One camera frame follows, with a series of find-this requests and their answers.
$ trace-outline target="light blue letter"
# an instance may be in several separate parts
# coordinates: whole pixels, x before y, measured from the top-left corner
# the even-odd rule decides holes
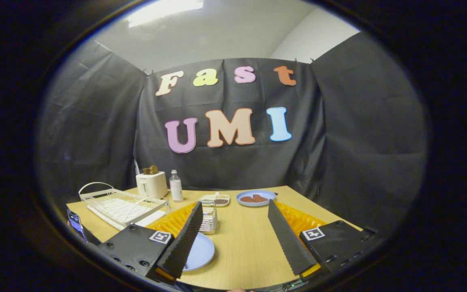
[[[271,141],[285,141],[291,139],[291,134],[287,131],[285,107],[271,107],[266,110],[266,113],[271,117],[271,124],[273,124],[273,134],[269,137]]]

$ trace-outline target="black plastic sheet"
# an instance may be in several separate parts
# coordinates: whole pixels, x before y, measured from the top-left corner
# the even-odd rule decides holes
[[[379,231],[406,215],[428,155],[428,111],[394,59],[358,33],[311,64],[326,108],[322,207]]]
[[[52,79],[39,118],[40,183],[61,206],[101,181],[135,185],[133,143],[145,74],[95,41],[79,47]]]
[[[275,68],[285,65],[293,71],[296,85],[280,82]],[[251,66],[252,83],[235,81],[237,67]],[[196,73],[217,70],[214,85],[194,86]],[[155,96],[161,76],[182,70],[183,77],[168,94]],[[321,179],[323,108],[315,76],[308,64],[274,59],[225,59],[204,61],[151,74],[141,93],[137,119],[135,157],[140,167],[156,165],[165,171],[178,170],[188,189],[256,189],[290,185],[304,192]],[[285,107],[287,141],[271,141],[272,122],[266,110]],[[253,144],[226,142],[209,147],[210,120],[207,111],[221,110],[229,121],[239,108],[252,109],[250,124]],[[188,153],[172,151],[165,123],[178,120],[178,140],[187,142],[186,118],[197,118],[196,146]]]

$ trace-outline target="plastic bottle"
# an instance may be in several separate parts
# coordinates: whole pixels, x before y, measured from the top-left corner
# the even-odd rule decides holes
[[[181,179],[178,177],[176,170],[171,171],[172,176],[169,179],[170,192],[172,194],[172,200],[175,202],[183,201],[183,194],[181,189]]]

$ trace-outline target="colorful foam letter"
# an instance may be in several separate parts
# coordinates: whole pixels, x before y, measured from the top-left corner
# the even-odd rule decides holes
[[[284,117],[286,111],[285,107],[271,107],[266,110],[273,125],[273,134],[269,136],[271,141],[279,142],[291,139],[291,134],[287,131],[286,118]]]
[[[178,77],[183,77],[183,71],[174,72],[171,74],[165,74],[161,76],[161,84],[158,92],[155,93],[156,96],[161,96],[170,92],[170,87],[174,87],[176,82],[178,82]]]
[[[236,75],[234,80],[237,83],[252,83],[255,81],[255,74],[253,74],[251,66],[237,67],[233,73]]]
[[[236,132],[237,139],[235,139],[235,142],[237,144],[243,145],[255,142],[250,127],[251,114],[252,109],[238,109],[233,115],[232,122],[228,122],[225,114],[218,109],[206,112],[204,115],[210,120],[210,141],[208,141],[207,145],[209,147],[223,145],[223,141],[219,138],[219,132],[221,132],[228,145],[232,144]]]
[[[194,86],[214,85],[217,83],[217,71],[215,69],[203,69],[196,74],[198,76],[194,79]]]
[[[280,82],[282,82],[284,85],[295,85],[297,84],[297,81],[291,80],[289,77],[290,74],[293,74],[293,70],[288,70],[286,66],[280,66],[273,71],[278,72],[278,79],[280,79]]]
[[[187,144],[180,144],[180,141],[178,141],[178,125],[180,122],[171,120],[165,123],[165,128],[167,128],[167,140],[169,140],[169,147],[172,151],[176,153],[188,153],[194,149],[196,146],[197,122],[198,119],[196,118],[186,118],[183,120],[183,124],[187,125],[187,137],[189,138]]]

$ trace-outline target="plate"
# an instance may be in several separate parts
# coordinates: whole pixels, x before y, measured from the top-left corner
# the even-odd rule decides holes
[[[206,235],[199,232],[194,244],[192,244],[183,272],[197,270],[206,266],[213,259],[214,252],[214,243]]]
[[[254,194],[258,194],[263,198],[267,198],[267,201],[265,202],[259,202],[259,203],[249,203],[249,202],[243,202],[241,201],[242,197],[252,197]],[[253,190],[253,191],[246,191],[246,192],[241,192],[240,194],[237,195],[237,201],[239,204],[246,206],[246,207],[260,207],[260,206],[265,206],[269,204],[269,200],[274,200],[275,199],[275,193],[270,192],[270,191],[265,191],[265,190]]]

